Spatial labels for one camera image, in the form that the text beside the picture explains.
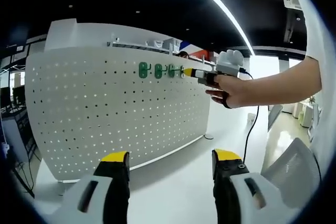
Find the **ceiling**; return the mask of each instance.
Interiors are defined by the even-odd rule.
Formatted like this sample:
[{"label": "ceiling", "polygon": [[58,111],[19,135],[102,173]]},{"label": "ceiling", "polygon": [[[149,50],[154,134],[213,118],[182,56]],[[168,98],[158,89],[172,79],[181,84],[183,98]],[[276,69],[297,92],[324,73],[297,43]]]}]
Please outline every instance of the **ceiling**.
[{"label": "ceiling", "polygon": [[[303,13],[286,9],[283,0],[222,2],[252,46],[306,49]],[[2,40],[18,22],[29,27],[28,37],[34,37],[47,33],[53,20],[75,17],[79,23],[111,23],[152,30],[214,51],[245,45],[212,0],[4,0],[2,3],[2,9],[7,10],[1,24]]]}]

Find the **chair backrest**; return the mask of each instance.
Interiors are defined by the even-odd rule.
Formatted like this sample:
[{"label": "chair backrest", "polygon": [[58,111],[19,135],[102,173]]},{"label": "chair backrest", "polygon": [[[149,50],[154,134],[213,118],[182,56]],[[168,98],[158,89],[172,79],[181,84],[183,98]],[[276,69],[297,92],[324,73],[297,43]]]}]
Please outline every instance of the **chair backrest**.
[{"label": "chair backrest", "polygon": [[271,129],[272,125],[274,124],[275,120],[278,118],[280,113],[282,112],[283,106],[282,105],[274,105],[271,111],[268,114],[268,131]]},{"label": "chair backrest", "polygon": [[316,129],[317,125],[319,124],[319,120],[320,120],[319,106],[316,103],[314,103],[312,106],[313,106],[313,118],[312,118],[311,126],[308,129],[308,135],[310,137],[311,142],[313,140],[312,136],[314,135],[314,130]]},{"label": "chair backrest", "polygon": [[291,208],[303,207],[320,182],[315,157],[299,138],[261,175],[279,188],[284,203]]}]

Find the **person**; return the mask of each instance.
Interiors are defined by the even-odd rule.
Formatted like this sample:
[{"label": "person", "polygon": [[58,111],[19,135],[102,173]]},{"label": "person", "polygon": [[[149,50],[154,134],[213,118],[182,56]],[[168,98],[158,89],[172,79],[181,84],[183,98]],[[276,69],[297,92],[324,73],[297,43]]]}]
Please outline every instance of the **person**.
[{"label": "person", "polygon": [[180,51],[176,56],[189,59],[189,54],[186,51]]},{"label": "person", "polygon": [[317,92],[322,95],[322,113],[314,131],[311,150],[321,175],[327,173],[336,148],[336,51],[331,34],[310,0],[299,0],[307,27],[305,59],[282,73],[240,80],[218,75],[215,82],[221,90],[207,90],[215,102],[222,103],[222,91],[229,96],[230,108],[272,105],[302,101]]}]

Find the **hand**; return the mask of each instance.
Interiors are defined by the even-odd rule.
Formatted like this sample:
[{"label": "hand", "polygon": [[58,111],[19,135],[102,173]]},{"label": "hand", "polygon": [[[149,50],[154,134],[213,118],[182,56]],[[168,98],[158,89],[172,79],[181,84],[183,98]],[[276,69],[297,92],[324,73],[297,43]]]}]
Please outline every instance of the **hand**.
[{"label": "hand", "polygon": [[218,85],[213,86],[213,88],[217,88],[220,90],[206,90],[207,94],[210,94],[212,100],[219,104],[223,104],[223,91],[229,94],[226,99],[226,103],[230,108],[238,108],[240,107],[240,100],[242,95],[245,93],[245,81],[240,80],[236,77],[225,76],[223,74],[219,74],[215,76],[214,81],[218,83]]}]

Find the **fingers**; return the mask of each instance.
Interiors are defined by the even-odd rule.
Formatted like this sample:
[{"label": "fingers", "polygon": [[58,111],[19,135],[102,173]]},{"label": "fingers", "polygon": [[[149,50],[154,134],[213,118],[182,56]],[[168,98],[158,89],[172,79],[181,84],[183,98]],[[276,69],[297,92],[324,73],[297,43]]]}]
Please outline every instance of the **fingers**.
[{"label": "fingers", "polygon": [[215,84],[209,84],[209,83],[207,83],[207,84],[205,84],[205,85],[206,85],[207,87],[210,87],[210,88],[220,89],[218,83],[215,83]]},{"label": "fingers", "polygon": [[205,93],[213,95],[215,97],[223,97],[223,91],[220,90],[205,90]]},{"label": "fingers", "polygon": [[222,76],[223,76],[222,74],[216,75],[215,78],[214,78],[214,82],[219,83]]},{"label": "fingers", "polygon": [[218,98],[218,97],[211,97],[211,99],[219,104],[223,104],[223,99]]}]

